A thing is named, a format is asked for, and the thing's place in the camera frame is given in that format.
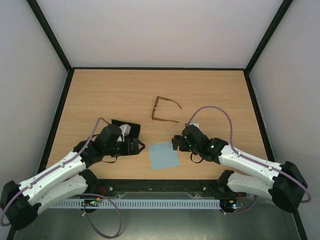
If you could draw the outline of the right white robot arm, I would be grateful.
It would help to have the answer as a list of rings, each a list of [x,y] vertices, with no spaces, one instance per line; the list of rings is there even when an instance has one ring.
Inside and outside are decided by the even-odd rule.
[[[218,191],[229,196],[243,192],[271,200],[278,208],[296,213],[308,188],[298,167],[286,161],[284,164],[241,153],[230,143],[220,138],[208,138],[191,124],[181,135],[172,140],[173,150],[190,152],[202,161],[232,167],[218,179]]]

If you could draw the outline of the black glasses case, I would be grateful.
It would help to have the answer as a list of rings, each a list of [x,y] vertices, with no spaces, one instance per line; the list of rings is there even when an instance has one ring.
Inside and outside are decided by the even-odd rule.
[[[141,125],[137,123],[125,122],[120,120],[112,119],[111,123],[120,127],[122,136],[124,139],[135,139],[139,138]]]

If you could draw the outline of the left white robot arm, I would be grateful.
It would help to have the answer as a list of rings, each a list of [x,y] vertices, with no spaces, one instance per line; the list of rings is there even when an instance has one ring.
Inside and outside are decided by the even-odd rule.
[[[30,225],[44,210],[75,195],[92,193],[98,178],[89,169],[105,156],[138,155],[145,145],[139,140],[141,126],[135,123],[109,124],[99,134],[77,144],[62,160],[39,174],[2,189],[0,208],[15,230]]]

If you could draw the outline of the brown tortoiseshell sunglasses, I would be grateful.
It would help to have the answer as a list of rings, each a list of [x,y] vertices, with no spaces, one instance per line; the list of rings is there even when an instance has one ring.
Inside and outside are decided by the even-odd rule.
[[[180,109],[182,109],[182,106],[176,102],[173,99],[162,97],[162,96],[157,96],[153,107],[152,107],[152,112],[151,112],[151,120],[152,121],[158,121],[158,122],[171,122],[171,123],[179,123],[178,120],[174,119],[169,119],[168,117],[163,117],[163,113],[165,112],[165,108],[163,108],[163,104],[160,102],[172,102],[175,103]]]

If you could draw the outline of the black aluminium frame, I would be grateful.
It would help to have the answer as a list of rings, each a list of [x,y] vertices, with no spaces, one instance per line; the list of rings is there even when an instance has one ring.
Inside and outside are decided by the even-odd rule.
[[[250,100],[253,106],[253,110],[255,113],[255,117],[258,123],[258,127],[260,130],[260,134],[262,136],[262,141],[264,144],[264,148],[267,153],[267,157],[269,160],[274,161],[274,154],[271,149],[271,144],[269,141],[269,137],[267,136],[267,130],[265,127],[265,124],[263,123],[263,117],[262,117],[262,112],[258,108],[258,98],[256,94],[254,93],[254,88],[252,81],[250,79],[250,72],[257,63],[259,57],[263,53],[263,50],[267,46],[268,42],[270,41],[272,35],[276,31],[278,25],[280,24],[281,20],[287,13],[289,7],[293,3],[293,0],[283,0],[279,9],[277,10],[275,16],[273,17],[270,25],[268,26],[265,34],[263,35],[263,38],[261,39],[260,43],[258,44],[258,47],[254,51],[253,56],[251,57],[248,65],[246,68],[196,68],[196,67],[71,67],[69,61],[67,60],[67,57],[65,53],[63,52],[54,32],[52,31],[52,28],[50,27],[50,24],[48,23],[43,11],[41,10],[41,7],[39,6],[38,2],[36,0],[27,0],[28,5],[30,6],[34,16],[36,17],[37,21],[39,22],[40,26],[42,27],[43,31],[45,32],[48,40],[50,41],[51,45],[53,46],[54,50],[56,51],[58,57],[60,58],[63,66],[67,70],[67,77],[63,86],[62,94],[59,99],[58,107],[54,115],[53,123],[50,128],[49,136],[44,148],[44,152],[39,164],[38,168],[38,173],[42,172],[45,170],[45,167],[47,166],[47,163],[49,161],[49,153],[52,150],[54,138],[57,133],[58,125],[62,116],[63,108],[65,106],[65,102],[67,99],[67,95],[70,89],[70,85],[72,82],[72,77],[74,75],[74,72],[76,69],[92,69],[92,70],[150,70],[150,71],[155,71],[155,70],[165,70],[165,71],[173,71],[173,70],[191,70],[191,71],[241,71],[244,74],[244,78],[247,84],[248,92],[250,95]],[[102,184],[106,184],[108,182],[115,182],[116,184],[124,184],[124,189],[127,190],[147,190],[147,187],[152,187],[152,189],[149,189],[150,191],[154,192],[170,192],[171,190],[182,190],[181,187],[187,187],[185,191],[191,191],[195,190],[196,188],[192,187],[200,187],[200,183],[210,183],[213,184],[214,186],[217,185],[216,179],[212,180],[165,180],[165,179],[160,179],[160,180],[150,180],[150,179],[138,179],[138,180],[133,180],[133,179],[120,179],[120,180],[111,180],[111,179],[100,179],[100,182]],[[11,197],[14,197],[16,193],[19,192],[18,190],[18,185],[16,188],[13,188],[14,190],[8,193],[4,193],[2,191],[1,195],[1,200],[0,200],[0,206],[1,209],[3,210],[7,205],[8,202],[11,200]],[[301,240],[307,240],[307,234],[304,229],[300,214],[298,210],[294,213],[292,213],[293,219],[295,221],[296,229],[299,234],[299,237]]]

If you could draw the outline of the blue cleaning cloth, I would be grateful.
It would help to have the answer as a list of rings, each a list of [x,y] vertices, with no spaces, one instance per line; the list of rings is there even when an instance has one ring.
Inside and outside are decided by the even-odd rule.
[[[148,146],[152,170],[162,170],[178,167],[180,160],[170,141],[151,144]]]

